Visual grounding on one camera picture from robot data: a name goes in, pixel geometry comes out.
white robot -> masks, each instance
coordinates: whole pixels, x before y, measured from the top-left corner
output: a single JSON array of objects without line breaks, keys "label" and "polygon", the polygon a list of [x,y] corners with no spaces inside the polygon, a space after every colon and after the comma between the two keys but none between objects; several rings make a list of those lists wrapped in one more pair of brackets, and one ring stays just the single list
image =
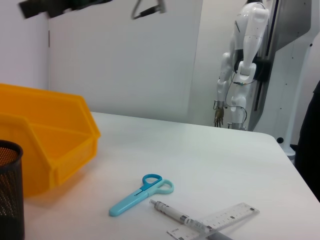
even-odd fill
[{"label": "white robot", "polygon": [[[217,108],[215,110],[214,126],[221,127],[224,120],[224,108],[230,84],[237,84],[231,99],[232,129],[244,130],[247,118],[247,96],[254,81],[256,64],[253,60],[261,47],[266,26],[269,20],[269,10],[262,0],[248,0],[236,16],[234,30],[229,46],[229,52],[222,56],[221,72],[217,82]],[[229,81],[238,58],[239,63],[232,82]]]}]

white machine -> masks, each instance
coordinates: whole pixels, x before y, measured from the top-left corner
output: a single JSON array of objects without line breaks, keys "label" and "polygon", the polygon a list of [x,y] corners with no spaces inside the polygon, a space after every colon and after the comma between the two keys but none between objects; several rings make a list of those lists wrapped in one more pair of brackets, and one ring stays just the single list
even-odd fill
[{"label": "white machine", "polygon": [[[222,57],[214,125],[223,124],[224,108],[230,107],[232,129],[245,130],[249,116],[249,131],[272,135],[292,158],[290,143],[304,66],[320,31],[320,3],[267,2],[268,7],[262,0],[248,0],[236,16],[229,52]],[[249,106],[248,93],[255,81]],[[226,103],[230,84],[237,85],[231,106]]]}]

ruler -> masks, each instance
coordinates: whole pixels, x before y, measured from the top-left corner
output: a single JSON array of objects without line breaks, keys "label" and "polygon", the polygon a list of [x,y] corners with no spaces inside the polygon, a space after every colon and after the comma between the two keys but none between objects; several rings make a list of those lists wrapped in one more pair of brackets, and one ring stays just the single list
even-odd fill
[{"label": "ruler", "polygon": [[259,213],[260,211],[256,208],[245,203],[239,203],[199,219],[201,223],[212,228],[209,233],[198,232],[186,225],[181,225],[176,229],[167,231],[167,233],[176,240],[199,240]]}]

black mesh pencil cup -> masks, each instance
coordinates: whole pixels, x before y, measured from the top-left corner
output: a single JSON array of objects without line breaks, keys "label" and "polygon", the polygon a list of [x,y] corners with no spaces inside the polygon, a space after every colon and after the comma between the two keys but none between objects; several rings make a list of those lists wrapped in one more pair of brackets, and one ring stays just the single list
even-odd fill
[{"label": "black mesh pencil cup", "polygon": [[0,140],[0,240],[25,238],[22,148]]}]

orange plastic bin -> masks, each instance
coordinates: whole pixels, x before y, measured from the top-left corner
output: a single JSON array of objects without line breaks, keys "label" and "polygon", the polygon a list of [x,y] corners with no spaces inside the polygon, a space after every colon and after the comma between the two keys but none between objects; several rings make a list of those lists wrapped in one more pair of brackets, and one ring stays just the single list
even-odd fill
[{"label": "orange plastic bin", "polygon": [[81,96],[0,84],[0,139],[23,149],[25,196],[65,182],[97,153],[100,132]]}]

